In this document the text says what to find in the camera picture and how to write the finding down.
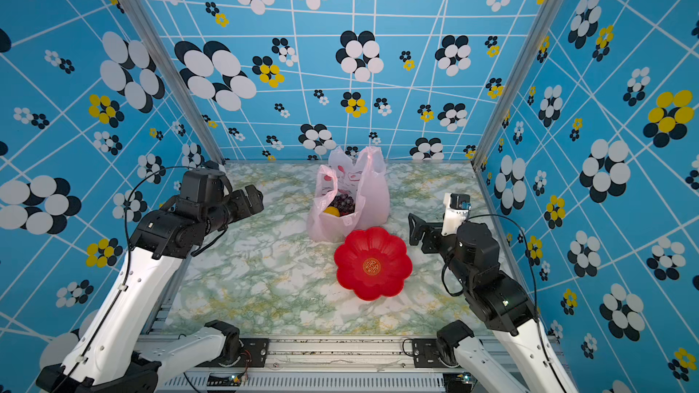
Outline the pink printed plastic bag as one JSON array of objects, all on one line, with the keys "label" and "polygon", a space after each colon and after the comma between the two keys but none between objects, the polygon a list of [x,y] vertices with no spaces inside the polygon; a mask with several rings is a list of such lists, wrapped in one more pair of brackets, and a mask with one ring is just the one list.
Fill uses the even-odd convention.
[{"label": "pink printed plastic bag", "polygon": [[342,149],[329,154],[320,166],[315,196],[307,220],[309,237],[318,242],[340,242],[354,230],[378,227],[388,221],[390,193],[382,150],[365,147],[356,158]]}]

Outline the dark purple grape bunch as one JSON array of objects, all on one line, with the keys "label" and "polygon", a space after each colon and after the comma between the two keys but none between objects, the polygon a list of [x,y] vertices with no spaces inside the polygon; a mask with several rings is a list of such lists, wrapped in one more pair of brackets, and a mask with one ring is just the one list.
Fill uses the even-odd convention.
[{"label": "dark purple grape bunch", "polygon": [[340,209],[341,217],[355,212],[356,203],[354,198],[345,193],[339,193],[331,202],[331,206]]}]

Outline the yellow lemon fruit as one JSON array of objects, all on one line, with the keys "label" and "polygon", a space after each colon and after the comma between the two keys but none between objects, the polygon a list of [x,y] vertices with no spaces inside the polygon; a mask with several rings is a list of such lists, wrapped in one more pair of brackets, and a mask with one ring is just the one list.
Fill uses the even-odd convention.
[{"label": "yellow lemon fruit", "polygon": [[340,217],[340,216],[341,216],[340,209],[337,209],[336,207],[333,207],[333,206],[326,207],[326,208],[324,209],[323,212],[324,212],[325,214],[328,214],[328,215],[331,215],[331,216],[334,216],[334,217]]}]

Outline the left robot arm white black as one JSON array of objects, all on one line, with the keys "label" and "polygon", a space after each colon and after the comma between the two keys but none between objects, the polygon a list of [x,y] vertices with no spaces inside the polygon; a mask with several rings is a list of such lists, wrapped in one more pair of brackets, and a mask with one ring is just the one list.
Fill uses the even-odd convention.
[{"label": "left robot arm white black", "polygon": [[163,349],[138,352],[140,333],[171,278],[205,236],[260,213],[253,185],[233,190],[227,178],[183,187],[163,209],[142,218],[125,265],[85,335],[62,362],[43,367],[44,392],[154,392],[199,364],[246,360],[237,327],[213,320]]}]

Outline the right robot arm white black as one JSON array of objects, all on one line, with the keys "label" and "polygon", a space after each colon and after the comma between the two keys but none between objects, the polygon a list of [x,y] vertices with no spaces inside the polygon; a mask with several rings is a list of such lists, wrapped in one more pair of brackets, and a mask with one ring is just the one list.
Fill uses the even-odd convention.
[{"label": "right robot arm white black", "polygon": [[515,378],[487,351],[473,331],[453,321],[437,333],[442,362],[458,366],[489,392],[575,392],[577,387],[548,340],[535,303],[501,269],[500,245],[489,227],[464,211],[447,210],[441,223],[409,215],[409,242],[438,254],[462,285],[471,312],[486,325],[516,365]]}]

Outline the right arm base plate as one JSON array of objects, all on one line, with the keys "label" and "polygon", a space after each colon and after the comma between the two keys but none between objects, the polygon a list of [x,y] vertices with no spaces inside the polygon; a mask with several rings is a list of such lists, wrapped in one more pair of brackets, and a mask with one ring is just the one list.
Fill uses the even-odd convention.
[{"label": "right arm base plate", "polygon": [[413,338],[410,340],[413,366],[415,369],[450,369],[438,348],[436,338]]}]

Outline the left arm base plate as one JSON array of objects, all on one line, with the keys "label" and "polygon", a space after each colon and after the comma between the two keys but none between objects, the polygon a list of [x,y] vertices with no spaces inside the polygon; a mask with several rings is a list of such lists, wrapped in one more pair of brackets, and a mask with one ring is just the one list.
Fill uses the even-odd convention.
[{"label": "left arm base plate", "polygon": [[220,360],[221,367],[262,369],[266,366],[269,354],[270,340],[268,338],[242,338],[238,345],[238,353],[234,358],[225,357]]}]

